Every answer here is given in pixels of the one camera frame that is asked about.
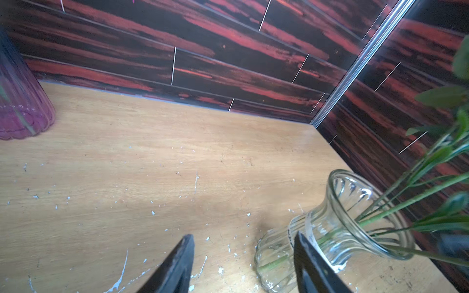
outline wooden tabletop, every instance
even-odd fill
[[[188,233],[193,292],[262,292],[259,238],[348,169],[310,125],[42,85],[55,124],[0,141],[0,292],[135,292]],[[421,257],[356,255],[340,276],[360,293],[455,292]]]

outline wall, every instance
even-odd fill
[[[309,123],[396,0],[6,0],[36,77]]]
[[[453,55],[469,34],[469,1],[421,0],[408,11],[318,130],[348,165],[381,189],[390,186],[435,142],[406,136],[410,127],[452,123],[447,111],[416,102],[425,90],[461,83],[451,73]],[[469,157],[441,164],[429,178],[469,170]],[[444,189],[407,210],[409,220],[434,211],[456,190]],[[419,190],[402,196],[402,200]],[[418,244],[437,252],[439,234],[415,233]],[[469,282],[457,268],[436,263],[461,292]]]

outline white paint splatter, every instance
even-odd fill
[[[200,278],[200,275],[202,275],[202,272],[204,271],[204,266],[205,266],[206,261],[207,261],[207,256],[205,256],[205,260],[204,260],[204,263],[202,264],[202,268],[200,268],[199,278]]]
[[[132,284],[133,282],[135,282],[135,280],[137,280],[138,278],[140,278],[141,276],[143,276],[143,275],[144,275],[145,273],[147,273],[149,270],[151,270],[151,268],[149,268],[149,269],[147,269],[146,271],[144,271],[144,272],[143,272],[140,276],[138,276],[137,278],[130,280],[130,281],[127,283],[127,285],[130,285],[130,284]],[[124,290],[124,289],[125,289],[125,286],[122,287],[122,289],[120,289],[117,293],[122,292],[122,290]]]
[[[127,249],[127,254],[125,255],[125,262],[124,262],[124,268],[122,269],[122,273],[121,273],[121,277],[119,278],[119,280],[117,280],[117,282],[115,282],[115,284],[109,289],[107,290],[106,292],[103,292],[103,293],[109,293],[109,292],[112,292],[114,291],[114,289],[119,290],[119,285],[121,284],[122,282],[122,276],[124,276],[124,272],[125,272],[125,265],[127,264],[127,257],[129,256],[129,250]]]
[[[196,187],[194,189],[194,194],[196,194],[196,192],[197,192],[197,179],[199,179],[199,172],[198,171],[196,171]]]
[[[29,285],[30,285],[30,287],[31,287],[31,292],[32,292],[32,293],[37,293],[36,290],[34,290],[34,288],[32,287],[31,277],[30,277],[30,276],[28,276],[28,277],[30,278],[30,279],[29,279]]]

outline clear glass vase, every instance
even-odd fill
[[[400,213],[360,227],[354,220],[382,193],[367,180],[345,170],[329,175],[324,201],[310,212],[293,218],[283,229],[269,230],[257,245],[254,262],[262,287],[270,293],[287,293],[296,286],[294,238],[302,232],[336,272],[352,254],[367,251],[382,257],[407,260],[412,254],[387,249],[380,243],[414,248],[409,231],[372,238],[368,234],[407,227]]]
[[[51,101],[0,27],[0,139],[37,135],[54,120]]]

